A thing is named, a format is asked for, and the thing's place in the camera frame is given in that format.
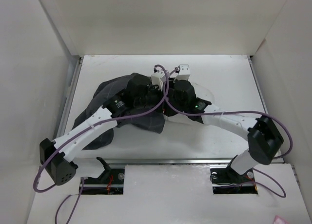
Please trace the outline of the white pillow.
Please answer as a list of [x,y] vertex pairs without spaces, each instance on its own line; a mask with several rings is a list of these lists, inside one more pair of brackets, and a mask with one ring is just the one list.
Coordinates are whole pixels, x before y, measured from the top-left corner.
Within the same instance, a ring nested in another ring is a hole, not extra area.
[[[211,103],[215,102],[214,95],[208,88],[202,85],[199,85],[195,82],[191,82],[191,84],[195,89],[195,94],[197,97],[210,101]],[[187,116],[182,115],[182,114],[176,114],[170,117],[164,115],[164,119],[168,122],[173,122],[173,123],[180,123],[180,124],[186,124],[186,125],[200,125],[199,122],[192,121]]]

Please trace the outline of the dark grey checked pillowcase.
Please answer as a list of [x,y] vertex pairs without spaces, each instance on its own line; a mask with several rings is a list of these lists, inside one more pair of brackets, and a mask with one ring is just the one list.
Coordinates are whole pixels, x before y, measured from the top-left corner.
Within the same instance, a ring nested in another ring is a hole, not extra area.
[[[91,117],[105,102],[115,96],[121,97],[124,102],[124,89],[126,88],[128,81],[133,76],[145,76],[138,73],[132,73],[130,75],[121,76],[109,81],[101,83],[96,89],[90,103],[75,119],[73,128],[83,123],[86,119]],[[149,111],[150,109],[129,109],[123,113],[124,116],[136,115],[142,112]],[[140,129],[155,132],[160,134],[163,131],[165,125],[165,119],[161,113],[161,107],[157,110],[134,119],[121,120],[117,123],[117,127],[122,127],[126,124],[132,124]]]

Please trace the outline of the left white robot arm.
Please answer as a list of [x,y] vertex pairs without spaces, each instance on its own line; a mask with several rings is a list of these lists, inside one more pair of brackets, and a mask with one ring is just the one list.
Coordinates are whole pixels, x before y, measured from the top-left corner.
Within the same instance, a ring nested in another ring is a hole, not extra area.
[[161,133],[164,127],[162,107],[168,84],[133,73],[101,83],[87,108],[75,119],[71,131],[39,145],[41,170],[46,170],[54,184],[64,185],[73,177],[90,177],[104,183],[111,174],[106,161],[97,157],[78,162],[82,150],[96,150],[109,145],[114,128],[133,124]]

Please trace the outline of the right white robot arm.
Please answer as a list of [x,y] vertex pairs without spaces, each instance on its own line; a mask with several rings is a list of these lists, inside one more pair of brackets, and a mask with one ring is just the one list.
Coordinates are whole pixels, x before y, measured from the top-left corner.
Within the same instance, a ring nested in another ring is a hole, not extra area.
[[226,114],[215,104],[199,98],[189,81],[169,84],[168,116],[182,114],[203,125],[212,125],[232,132],[248,142],[248,149],[236,155],[227,165],[225,174],[231,183],[241,183],[242,177],[258,164],[269,165],[284,142],[273,120],[241,114]]

